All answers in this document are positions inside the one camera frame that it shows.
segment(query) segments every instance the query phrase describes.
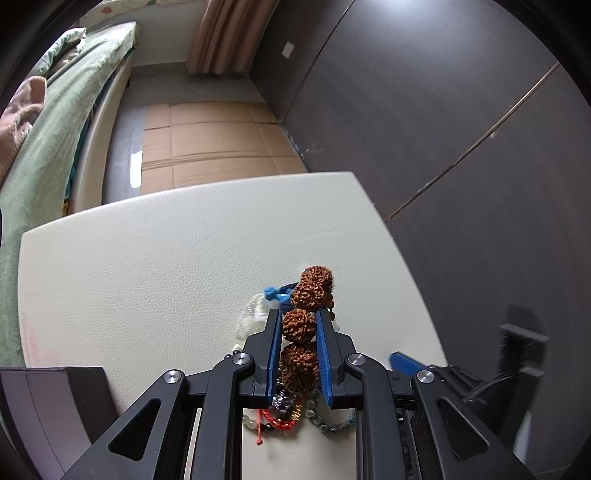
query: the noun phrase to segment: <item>brown curtain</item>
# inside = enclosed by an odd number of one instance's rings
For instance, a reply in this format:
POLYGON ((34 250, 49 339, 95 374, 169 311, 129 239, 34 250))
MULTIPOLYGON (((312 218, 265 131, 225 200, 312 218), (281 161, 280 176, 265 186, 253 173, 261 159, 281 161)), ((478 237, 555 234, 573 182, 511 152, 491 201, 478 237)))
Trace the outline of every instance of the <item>brown curtain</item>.
POLYGON ((247 73, 278 0, 208 0, 187 70, 247 73))

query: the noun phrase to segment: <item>blue gripper pad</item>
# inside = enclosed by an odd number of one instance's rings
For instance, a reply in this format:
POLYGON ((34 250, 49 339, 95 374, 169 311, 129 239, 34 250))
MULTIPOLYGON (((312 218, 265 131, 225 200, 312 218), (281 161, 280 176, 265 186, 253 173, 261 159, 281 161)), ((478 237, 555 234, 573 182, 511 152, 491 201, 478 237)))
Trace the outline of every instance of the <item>blue gripper pad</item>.
POLYGON ((329 353, 326 348, 326 338, 322 327, 320 312, 316 312, 316 350, 318 353, 318 366, 320 368, 320 384, 322 395, 326 404, 330 407, 333 403, 332 374, 330 370, 329 353))
POLYGON ((275 394, 275 384, 277 383, 277 372, 279 370, 279 358, 281 352, 281 341, 283 334, 281 326, 283 324, 283 314, 279 312, 275 330, 273 332, 273 343, 271 345, 271 354, 269 356, 269 367, 267 368, 267 392, 265 394, 267 402, 271 405, 273 395, 275 394))
POLYGON ((404 355, 402 352, 394 352, 390 355, 390 366, 392 370, 397 370, 403 375, 414 375, 419 370, 426 368, 425 365, 408 355, 404 355))

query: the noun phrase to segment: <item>white stool top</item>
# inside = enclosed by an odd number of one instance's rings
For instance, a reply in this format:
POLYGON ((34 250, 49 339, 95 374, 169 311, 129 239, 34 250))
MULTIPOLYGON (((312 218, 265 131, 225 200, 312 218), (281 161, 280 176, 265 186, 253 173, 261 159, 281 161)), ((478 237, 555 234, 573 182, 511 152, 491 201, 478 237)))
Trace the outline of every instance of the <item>white stool top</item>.
MULTIPOLYGON (((359 352, 386 366, 398 350, 446 365, 357 179, 322 173, 170 190, 25 233, 18 305, 27 366, 103 366, 122 412, 170 368, 211 369, 235 343, 251 296, 311 265, 332 269, 336 320, 359 352)), ((261 446, 245 432, 243 478, 355 479, 355 433, 325 436, 301 423, 261 446)))

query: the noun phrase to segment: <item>metal pivot bolt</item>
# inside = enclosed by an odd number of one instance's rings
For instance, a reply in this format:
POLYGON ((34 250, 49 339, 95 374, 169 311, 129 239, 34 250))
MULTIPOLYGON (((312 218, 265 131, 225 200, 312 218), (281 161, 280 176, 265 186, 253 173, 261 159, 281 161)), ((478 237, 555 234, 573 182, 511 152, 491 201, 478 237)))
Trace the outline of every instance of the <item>metal pivot bolt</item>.
POLYGON ((431 383, 435 380, 435 375, 429 370, 419 370, 417 372, 417 378, 421 383, 431 383))
POLYGON ((164 374, 164 381, 166 383, 176 383, 183 377, 183 374, 179 370, 168 370, 164 374))
POLYGON ((251 361, 251 356, 248 353, 244 352, 237 352, 232 355, 232 362, 237 365, 246 365, 248 362, 251 361))
POLYGON ((351 365, 363 365, 365 363, 365 355, 362 353, 352 353, 347 358, 351 365))

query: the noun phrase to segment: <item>gray tile floor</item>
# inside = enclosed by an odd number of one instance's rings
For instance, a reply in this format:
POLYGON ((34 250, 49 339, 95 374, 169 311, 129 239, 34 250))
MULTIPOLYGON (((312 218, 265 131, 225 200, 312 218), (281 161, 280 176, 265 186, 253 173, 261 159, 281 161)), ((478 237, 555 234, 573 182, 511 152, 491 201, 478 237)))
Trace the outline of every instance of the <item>gray tile floor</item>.
POLYGON ((111 134, 103 204, 139 195, 130 183, 131 155, 142 150, 146 109, 159 103, 263 102, 248 77, 191 77, 184 73, 151 76, 132 73, 111 134))

